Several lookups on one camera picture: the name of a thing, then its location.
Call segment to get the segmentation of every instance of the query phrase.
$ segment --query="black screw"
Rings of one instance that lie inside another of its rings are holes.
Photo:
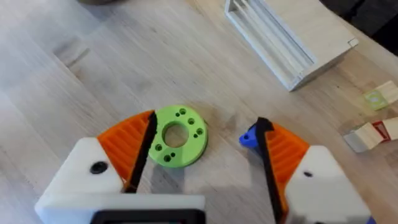
[[[95,162],[91,168],[90,172],[92,174],[102,174],[108,169],[108,164],[104,161]]]
[[[308,171],[304,171],[304,175],[306,177],[312,177],[313,176],[313,174],[311,172],[308,172]]]

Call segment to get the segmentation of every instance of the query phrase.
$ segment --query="orange ridged pad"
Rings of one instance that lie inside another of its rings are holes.
[[[266,131],[265,138],[282,209],[287,214],[285,188],[310,145],[282,126],[272,126],[274,130]]]
[[[131,178],[153,110],[132,116],[97,136],[119,176]]]

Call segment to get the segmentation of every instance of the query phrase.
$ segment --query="hole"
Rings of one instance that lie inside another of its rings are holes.
[[[161,144],[157,144],[157,145],[155,146],[155,149],[156,149],[156,151],[162,150],[162,145],[161,145]]]
[[[195,120],[193,118],[188,119],[188,124],[195,124]]]
[[[90,172],[92,174],[102,174],[108,169],[108,164],[103,161],[95,162],[91,167],[90,167]]]
[[[199,135],[203,134],[202,128],[198,128],[198,129],[197,129],[197,133],[198,133]]]
[[[308,171],[304,171],[304,175],[306,177],[312,177],[313,176],[313,174],[311,172],[308,172]]]
[[[163,157],[165,162],[170,162],[172,160],[172,158],[169,155],[166,155]]]
[[[188,129],[182,124],[171,124],[163,132],[163,141],[169,147],[180,147],[188,140]]]

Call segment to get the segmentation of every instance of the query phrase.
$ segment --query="wooden block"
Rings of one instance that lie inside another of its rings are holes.
[[[343,137],[355,152],[364,152],[373,149],[384,140],[371,123],[366,123],[364,126]]]
[[[385,119],[383,120],[383,124],[391,141],[398,139],[398,118]]]
[[[383,142],[391,141],[390,135],[388,135],[387,129],[382,121],[373,122],[372,125],[383,137]]]
[[[398,87],[393,81],[388,81],[385,84],[376,88],[386,101],[391,104],[398,100]]]
[[[376,111],[398,100],[398,87],[393,81],[388,81],[365,93],[364,97],[370,107]]]
[[[289,91],[358,44],[317,0],[227,0],[225,13]]]

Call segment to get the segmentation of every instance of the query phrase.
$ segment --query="wooden box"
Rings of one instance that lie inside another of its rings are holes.
[[[318,0],[227,0],[225,13],[289,91],[358,44]]]

